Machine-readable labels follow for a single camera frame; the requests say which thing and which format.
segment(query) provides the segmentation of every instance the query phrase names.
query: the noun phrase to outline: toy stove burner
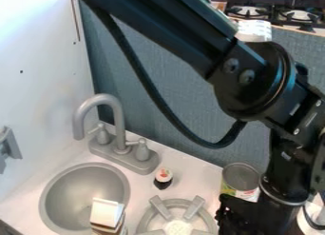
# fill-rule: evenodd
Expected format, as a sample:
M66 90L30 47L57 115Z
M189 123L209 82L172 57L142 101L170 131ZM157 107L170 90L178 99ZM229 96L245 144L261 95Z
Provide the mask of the toy stove burner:
M300 25L299 30L315 32L314 25L321 23L321 14L307 10L279 10L278 20L296 22Z
M266 8L252 6L233 6L229 9L226 9L226 14L228 16L238 18L268 19L271 12Z
M162 201L159 196L150 199L151 207L145 212L136 234L141 235L216 235L217 226L203 208L204 199L193 201L171 199Z

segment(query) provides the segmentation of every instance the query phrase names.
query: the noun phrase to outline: gray wall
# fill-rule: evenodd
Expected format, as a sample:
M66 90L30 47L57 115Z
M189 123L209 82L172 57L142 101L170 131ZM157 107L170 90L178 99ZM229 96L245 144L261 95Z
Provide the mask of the gray wall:
M113 38L97 17L82 6L87 49L97 92L118 97L124 106L126 128L210 163L224 166L246 162L262 171L268 162L268 129L250 123L230 147L211 150L182 136L154 106ZM198 135L216 141L234 122L216 102L213 90L179 58L120 23L126 37L166 102ZM312 82L325 90L325 38L274 31L275 41L287 48L312 73ZM101 118L112 122L109 109Z

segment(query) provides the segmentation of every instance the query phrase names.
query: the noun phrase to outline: tin can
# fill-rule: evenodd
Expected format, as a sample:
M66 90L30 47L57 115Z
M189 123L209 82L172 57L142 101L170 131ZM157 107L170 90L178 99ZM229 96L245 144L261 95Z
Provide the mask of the tin can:
M254 168L244 163L233 163L222 171L220 193L256 202L259 196L258 182L259 174Z

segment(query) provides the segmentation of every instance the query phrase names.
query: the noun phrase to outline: sink basin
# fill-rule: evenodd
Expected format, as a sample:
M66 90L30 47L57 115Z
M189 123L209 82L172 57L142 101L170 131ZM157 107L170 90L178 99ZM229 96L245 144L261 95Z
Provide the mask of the sink basin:
M73 166L44 189L39 210L43 222L60 235L89 235L92 198L127 205L130 187L122 172L100 163Z

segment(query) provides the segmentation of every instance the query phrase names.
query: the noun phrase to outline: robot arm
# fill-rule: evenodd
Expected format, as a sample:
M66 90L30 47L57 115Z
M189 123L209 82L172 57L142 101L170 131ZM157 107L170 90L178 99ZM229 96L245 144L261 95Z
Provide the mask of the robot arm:
M284 234L309 194L325 187L325 96L308 84L308 70L276 43L237 40L234 25L205 0L83 1L117 41L122 33L109 14L191 65L228 115L272 130L258 202L221 195L217 219L220 234Z

